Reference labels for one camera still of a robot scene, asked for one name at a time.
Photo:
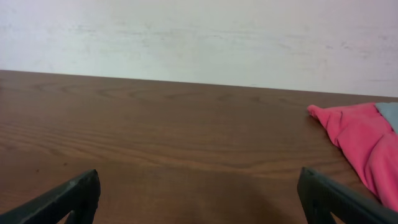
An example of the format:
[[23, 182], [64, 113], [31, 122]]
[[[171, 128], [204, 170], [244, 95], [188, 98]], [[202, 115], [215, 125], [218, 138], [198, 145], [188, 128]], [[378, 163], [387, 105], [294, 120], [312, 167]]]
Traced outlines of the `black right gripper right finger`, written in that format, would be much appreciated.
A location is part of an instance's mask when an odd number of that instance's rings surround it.
[[397, 212], [383, 207], [314, 169], [304, 167], [297, 192], [309, 224], [397, 224]]

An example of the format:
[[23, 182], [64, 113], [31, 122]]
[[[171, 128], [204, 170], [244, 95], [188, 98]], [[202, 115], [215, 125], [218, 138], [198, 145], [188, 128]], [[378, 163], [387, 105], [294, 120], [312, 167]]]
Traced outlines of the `light blue polo shirt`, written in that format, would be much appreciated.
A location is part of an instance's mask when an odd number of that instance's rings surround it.
[[377, 110], [391, 125], [395, 133], [398, 132], [398, 102], [376, 103]]

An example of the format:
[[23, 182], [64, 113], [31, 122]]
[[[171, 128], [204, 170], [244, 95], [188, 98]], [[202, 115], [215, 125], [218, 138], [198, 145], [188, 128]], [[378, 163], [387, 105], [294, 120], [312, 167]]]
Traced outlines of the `red t-shirt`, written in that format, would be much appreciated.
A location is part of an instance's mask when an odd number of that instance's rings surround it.
[[376, 104], [310, 105], [307, 110], [326, 129], [362, 183], [385, 207], [397, 211], [397, 132]]

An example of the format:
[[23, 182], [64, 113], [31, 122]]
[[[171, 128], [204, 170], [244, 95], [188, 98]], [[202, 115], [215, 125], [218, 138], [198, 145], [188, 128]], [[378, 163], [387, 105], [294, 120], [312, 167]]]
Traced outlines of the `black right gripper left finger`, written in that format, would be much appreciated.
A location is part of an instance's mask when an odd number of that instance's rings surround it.
[[88, 170], [58, 187], [1, 215], [1, 223], [92, 224], [101, 194], [96, 170]]

